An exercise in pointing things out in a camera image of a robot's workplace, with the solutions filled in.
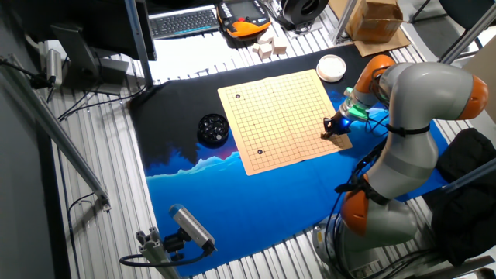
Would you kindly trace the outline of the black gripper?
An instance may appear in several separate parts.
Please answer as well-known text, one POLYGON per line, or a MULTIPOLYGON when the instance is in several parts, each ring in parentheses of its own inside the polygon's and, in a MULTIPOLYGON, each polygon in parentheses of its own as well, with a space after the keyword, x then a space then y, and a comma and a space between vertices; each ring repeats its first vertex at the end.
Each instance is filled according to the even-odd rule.
POLYGON ((340 112, 337 112, 332 118, 324 118, 323 125, 326 132, 321 134, 321 138, 328 140, 334 135, 347 134, 350 132, 351 124, 352 121, 340 112))

